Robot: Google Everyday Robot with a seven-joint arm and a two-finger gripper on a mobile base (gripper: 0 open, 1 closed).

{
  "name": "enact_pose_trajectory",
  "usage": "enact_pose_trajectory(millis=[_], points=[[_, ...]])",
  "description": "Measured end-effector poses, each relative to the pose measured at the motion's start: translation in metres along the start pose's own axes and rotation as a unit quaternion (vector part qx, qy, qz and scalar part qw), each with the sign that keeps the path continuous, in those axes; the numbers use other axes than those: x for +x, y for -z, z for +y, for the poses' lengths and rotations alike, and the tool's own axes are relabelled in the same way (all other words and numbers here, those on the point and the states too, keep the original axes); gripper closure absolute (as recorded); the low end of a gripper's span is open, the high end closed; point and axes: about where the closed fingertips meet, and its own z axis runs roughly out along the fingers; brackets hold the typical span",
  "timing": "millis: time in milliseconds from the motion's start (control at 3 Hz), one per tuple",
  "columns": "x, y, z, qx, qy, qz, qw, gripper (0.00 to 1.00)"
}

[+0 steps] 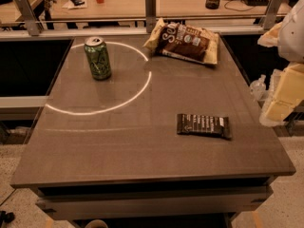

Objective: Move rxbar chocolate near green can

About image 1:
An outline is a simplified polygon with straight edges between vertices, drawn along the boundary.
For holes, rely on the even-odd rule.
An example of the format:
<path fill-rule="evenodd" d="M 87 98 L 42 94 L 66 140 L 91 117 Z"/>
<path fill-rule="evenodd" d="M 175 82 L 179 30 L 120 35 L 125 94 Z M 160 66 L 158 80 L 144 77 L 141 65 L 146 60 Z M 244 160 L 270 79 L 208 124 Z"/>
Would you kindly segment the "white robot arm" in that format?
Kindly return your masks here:
<path fill-rule="evenodd" d="M 282 22 L 263 34 L 257 43 L 277 47 L 278 55 L 289 64 L 279 74 L 274 91 L 268 93 L 259 121 L 277 126 L 304 100 L 304 0 L 298 0 Z"/>

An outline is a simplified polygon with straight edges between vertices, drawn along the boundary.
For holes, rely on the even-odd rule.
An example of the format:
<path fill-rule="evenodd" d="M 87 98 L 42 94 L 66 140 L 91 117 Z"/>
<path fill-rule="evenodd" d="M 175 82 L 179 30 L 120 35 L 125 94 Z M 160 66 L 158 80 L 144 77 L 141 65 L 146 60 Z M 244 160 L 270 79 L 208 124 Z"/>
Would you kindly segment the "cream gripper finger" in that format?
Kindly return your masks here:
<path fill-rule="evenodd" d="M 282 23 L 275 24 L 269 31 L 259 37 L 257 43 L 266 48 L 276 47 L 278 45 L 278 34 L 281 26 Z"/>
<path fill-rule="evenodd" d="M 264 126 L 280 125 L 303 100 L 304 65 L 289 63 L 283 70 L 275 69 L 259 122 Z"/>

